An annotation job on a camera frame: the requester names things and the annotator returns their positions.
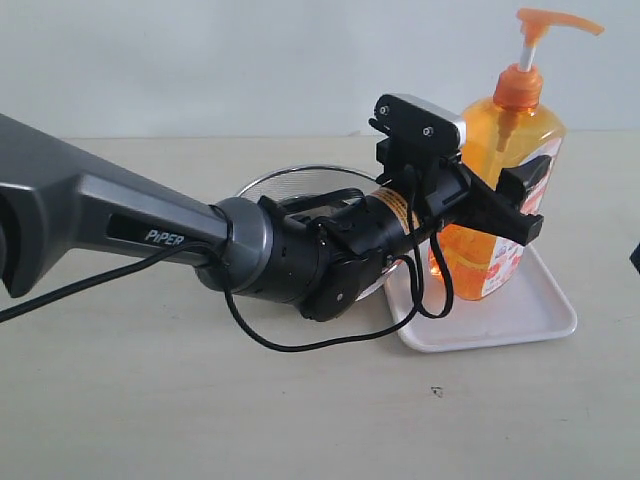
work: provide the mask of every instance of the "white wall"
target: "white wall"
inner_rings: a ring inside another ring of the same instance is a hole
[[[544,103],[640,127],[637,0],[2,0],[0,112],[60,136],[370,133],[387,91],[454,111],[491,94],[524,5],[607,28],[543,40]]]

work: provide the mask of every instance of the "table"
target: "table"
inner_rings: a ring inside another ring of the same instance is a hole
[[[375,174],[376,140],[71,143],[211,203],[286,165]],[[426,355],[394,335],[275,353],[192,269],[163,264],[0,326],[1,478],[635,478],[638,141],[570,133],[545,197],[536,248],[578,312],[571,337]],[[33,293],[129,261],[74,251]],[[391,322],[381,290],[326,324],[238,303],[289,343]]]

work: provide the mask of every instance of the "pump dispenser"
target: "pump dispenser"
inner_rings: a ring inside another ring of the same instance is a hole
[[[523,213],[537,213],[566,128],[551,110],[540,105],[543,79],[533,64],[536,47],[551,26],[574,27],[594,35],[604,28],[574,15],[531,8],[520,9],[517,18],[524,34],[520,61],[500,74],[492,97],[464,111],[467,142],[462,148],[462,161],[495,188],[503,168],[524,165],[541,155],[551,157],[547,173],[531,188],[522,205]],[[524,250],[504,238],[457,225],[444,229],[440,243],[456,294],[467,300],[479,300],[504,285]],[[440,277],[431,254],[429,262],[431,273]]]

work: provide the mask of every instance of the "white tray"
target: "white tray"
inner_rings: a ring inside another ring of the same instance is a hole
[[[423,261],[427,252],[423,245]],[[443,285],[428,270],[425,283],[425,306],[440,311]],[[396,268],[384,289],[393,320],[398,323],[412,307],[406,266]],[[566,337],[577,324],[575,310],[538,253],[528,247],[513,277],[488,297],[475,302],[456,297],[447,317],[434,320],[418,314],[398,333],[415,350],[445,352]]]

